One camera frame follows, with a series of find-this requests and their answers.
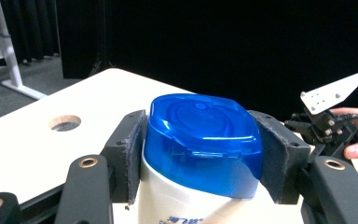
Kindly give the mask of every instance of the blue bottle cap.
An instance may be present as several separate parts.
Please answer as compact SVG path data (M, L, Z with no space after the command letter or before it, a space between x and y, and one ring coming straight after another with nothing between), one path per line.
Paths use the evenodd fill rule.
M145 160L185 187L252 198L261 176L260 132L253 117L233 100L163 95L150 108Z

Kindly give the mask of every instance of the dark background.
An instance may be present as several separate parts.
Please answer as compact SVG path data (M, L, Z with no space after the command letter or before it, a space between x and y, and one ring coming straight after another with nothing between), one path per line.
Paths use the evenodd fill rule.
M358 72L358 1L57 0L57 14L66 78L102 59L280 120L302 91Z
M0 3L18 64L31 65L60 52L54 0L0 0ZM1 59L0 66L4 65L6 62Z

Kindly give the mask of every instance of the table hole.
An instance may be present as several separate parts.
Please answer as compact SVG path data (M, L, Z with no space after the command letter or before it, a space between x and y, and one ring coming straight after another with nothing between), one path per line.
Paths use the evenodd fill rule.
M81 119L76 115L62 115L51 120L48 126L55 132L68 132L77 128L80 123Z

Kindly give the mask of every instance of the white stand leg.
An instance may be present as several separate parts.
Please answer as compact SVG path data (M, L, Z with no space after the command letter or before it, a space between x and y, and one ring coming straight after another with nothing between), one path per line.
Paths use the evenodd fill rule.
M11 43L10 34L8 33L7 24L5 21L4 12L0 2L0 48L5 58L7 66L9 67L10 79L2 82L2 85L18 91L26 96L39 100L46 95L30 89L22 85L19 65L17 64L16 54L14 53L13 44Z

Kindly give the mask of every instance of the white table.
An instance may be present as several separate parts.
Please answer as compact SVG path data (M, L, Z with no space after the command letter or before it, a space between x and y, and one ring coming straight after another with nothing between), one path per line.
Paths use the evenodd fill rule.
M19 203L65 182L75 159L99 154L122 118L149 111L151 102L168 93L188 92L119 69L108 69L0 118L0 192L16 194ZM54 132L49 123L75 115L81 124ZM254 198L261 208L258 223L302 223L299 205L273 204L259 186ZM136 205L114 204L115 223L135 223Z

